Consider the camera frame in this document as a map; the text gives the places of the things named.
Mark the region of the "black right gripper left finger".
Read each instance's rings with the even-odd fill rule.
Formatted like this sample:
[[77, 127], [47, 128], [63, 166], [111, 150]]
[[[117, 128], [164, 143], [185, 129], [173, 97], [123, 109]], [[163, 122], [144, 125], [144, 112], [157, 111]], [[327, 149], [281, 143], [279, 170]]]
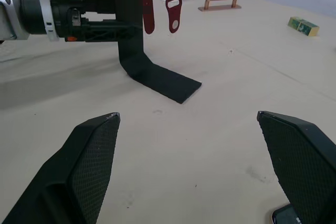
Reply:
[[4, 223], [96, 223], [110, 182], [120, 114], [77, 125], [39, 169]]

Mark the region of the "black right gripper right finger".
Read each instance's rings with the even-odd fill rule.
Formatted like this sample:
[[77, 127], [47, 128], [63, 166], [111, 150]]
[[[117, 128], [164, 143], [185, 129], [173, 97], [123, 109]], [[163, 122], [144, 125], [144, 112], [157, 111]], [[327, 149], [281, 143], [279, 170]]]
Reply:
[[278, 183], [289, 203], [271, 223], [335, 223], [335, 144], [313, 123], [259, 111]]

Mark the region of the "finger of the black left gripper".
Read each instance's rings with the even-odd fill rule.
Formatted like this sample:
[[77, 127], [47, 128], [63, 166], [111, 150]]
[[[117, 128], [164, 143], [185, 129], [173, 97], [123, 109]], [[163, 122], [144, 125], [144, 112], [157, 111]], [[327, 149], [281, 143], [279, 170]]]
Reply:
[[82, 13], [114, 14], [114, 0], [82, 0]]
[[87, 23], [87, 42], [116, 42], [133, 38], [140, 26], [117, 20]]

